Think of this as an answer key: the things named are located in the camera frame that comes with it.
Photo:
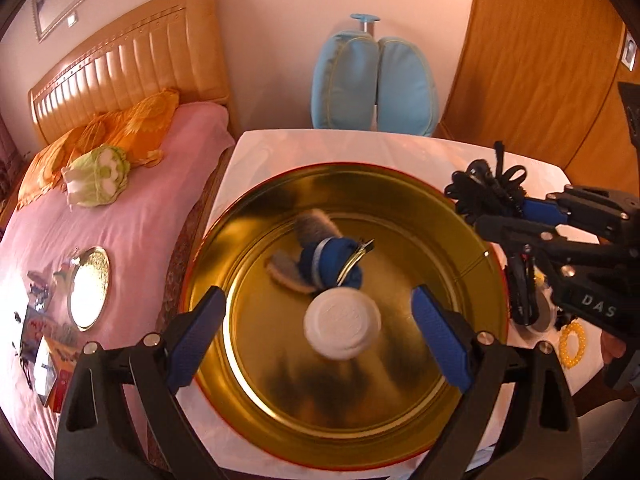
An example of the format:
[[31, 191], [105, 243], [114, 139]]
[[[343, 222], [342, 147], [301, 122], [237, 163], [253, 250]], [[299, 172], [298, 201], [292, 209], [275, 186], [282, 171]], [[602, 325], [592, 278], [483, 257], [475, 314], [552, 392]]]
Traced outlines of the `person's right hand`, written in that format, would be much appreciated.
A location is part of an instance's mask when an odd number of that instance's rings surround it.
[[600, 338], [602, 360], [605, 365], [621, 358], [626, 352], [626, 344], [613, 335], [602, 332]]

